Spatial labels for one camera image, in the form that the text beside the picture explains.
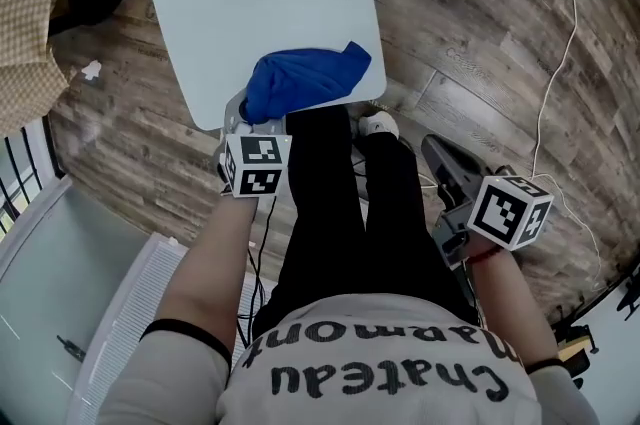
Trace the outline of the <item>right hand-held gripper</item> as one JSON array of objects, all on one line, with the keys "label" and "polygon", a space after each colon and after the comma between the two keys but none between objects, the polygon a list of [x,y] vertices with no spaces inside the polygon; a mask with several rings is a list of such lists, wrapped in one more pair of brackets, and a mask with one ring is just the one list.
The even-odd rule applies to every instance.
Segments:
[{"label": "right hand-held gripper", "polygon": [[520,176],[492,175],[476,155],[438,135],[426,135],[421,152],[445,206],[433,240],[447,265],[467,257],[462,249],[472,231],[509,251],[537,239],[552,194]]}]

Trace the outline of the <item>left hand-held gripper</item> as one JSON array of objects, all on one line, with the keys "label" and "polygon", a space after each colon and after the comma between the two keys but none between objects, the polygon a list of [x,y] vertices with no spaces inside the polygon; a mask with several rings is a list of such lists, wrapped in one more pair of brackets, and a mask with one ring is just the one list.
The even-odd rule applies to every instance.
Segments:
[{"label": "left hand-held gripper", "polygon": [[224,193],[233,197],[275,196],[287,172],[292,137],[273,121],[255,131],[243,116],[246,91],[226,105],[223,138],[215,152]]}]

